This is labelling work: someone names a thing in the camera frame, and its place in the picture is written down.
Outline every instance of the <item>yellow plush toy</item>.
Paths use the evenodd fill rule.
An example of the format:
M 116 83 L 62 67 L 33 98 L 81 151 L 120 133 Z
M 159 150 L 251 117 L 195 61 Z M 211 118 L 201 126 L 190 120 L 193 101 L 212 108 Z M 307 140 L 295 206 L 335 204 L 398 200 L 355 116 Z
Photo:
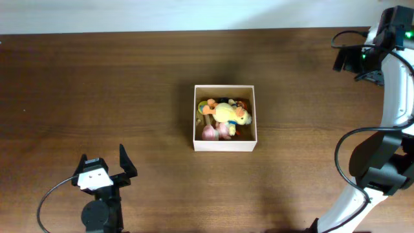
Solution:
M 235 125 L 244 125 L 252 123 L 252 116 L 248 114 L 242 107 L 237 107 L 234 100 L 229 99 L 227 103 L 216 103 L 215 100 L 207 100 L 207 104 L 202 106 L 204 115 L 212 114 L 216 122 L 229 122 L 229 133 L 235 135 Z

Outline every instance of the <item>square box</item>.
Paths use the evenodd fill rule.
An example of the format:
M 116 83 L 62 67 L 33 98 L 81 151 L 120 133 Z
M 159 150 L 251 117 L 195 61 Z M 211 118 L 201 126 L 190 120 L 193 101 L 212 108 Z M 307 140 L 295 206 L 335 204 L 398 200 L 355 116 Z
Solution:
M 241 135 L 231 140 L 206 141 L 201 139 L 205 124 L 197 125 L 197 106 L 209 98 L 233 98 L 246 100 L 248 112 L 252 115 L 252 123 L 245 126 L 236 125 Z M 196 85 L 194 88 L 193 107 L 193 145 L 195 151 L 253 151 L 257 144 L 256 102 L 253 85 Z

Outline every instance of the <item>green light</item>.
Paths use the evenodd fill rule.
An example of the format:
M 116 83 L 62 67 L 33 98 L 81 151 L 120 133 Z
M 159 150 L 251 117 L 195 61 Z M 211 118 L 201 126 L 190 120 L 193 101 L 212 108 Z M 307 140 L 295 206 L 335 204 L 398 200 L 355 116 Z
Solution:
M 413 32 L 406 32 L 406 37 L 407 38 L 411 38 L 413 36 Z

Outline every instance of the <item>brown wooden surface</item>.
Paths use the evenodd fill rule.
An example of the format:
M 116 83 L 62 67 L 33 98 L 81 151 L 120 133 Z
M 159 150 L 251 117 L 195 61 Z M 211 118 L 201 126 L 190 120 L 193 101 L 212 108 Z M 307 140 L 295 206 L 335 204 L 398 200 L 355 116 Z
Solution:
M 262 232 L 310 226 L 345 182 L 337 140 L 382 116 L 383 89 L 336 73 L 342 28 L 0 36 L 0 232 L 40 232 L 41 196 L 82 153 L 120 172 L 131 232 Z M 255 85 L 253 153 L 195 153 L 195 84 Z M 340 161 L 369 134 L 349 139 Z M 91 196 L 66 184 L 45 203 L 51 232 L 83 232 Z M 375 208 L 359 230 L 413 232 L 414 188 Z

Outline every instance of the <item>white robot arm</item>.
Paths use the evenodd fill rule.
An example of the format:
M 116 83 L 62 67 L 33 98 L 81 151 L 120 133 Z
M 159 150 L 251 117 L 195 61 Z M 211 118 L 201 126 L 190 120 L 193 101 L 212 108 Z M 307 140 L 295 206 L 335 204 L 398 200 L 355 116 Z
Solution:
M 370 203 L 363 208 L 366 196 L 347 185 L 334 206 L 315 220 L 309 232 L 352 233 L 377 204 L 413 183 L 414 84 L 413 69 L 406 65 L 414 64 L 413 13 L 414 9 L 402 6 L 385 10 L 380 23 L 365 34 L 365 45 L 371 47 L 344 49 L 338 54 L 335 70 L 343 67 L 358 74 L 356 81 L 367 80 L 384 86 L 381 126 L 401 130 L 379 131 L 357 146 L 352 154 L 349 164 L 352 182 L 364 189 Z M 392 50 L 400 57 L 385 50 Z M 401 146 L 408 156 L 395 153 Z

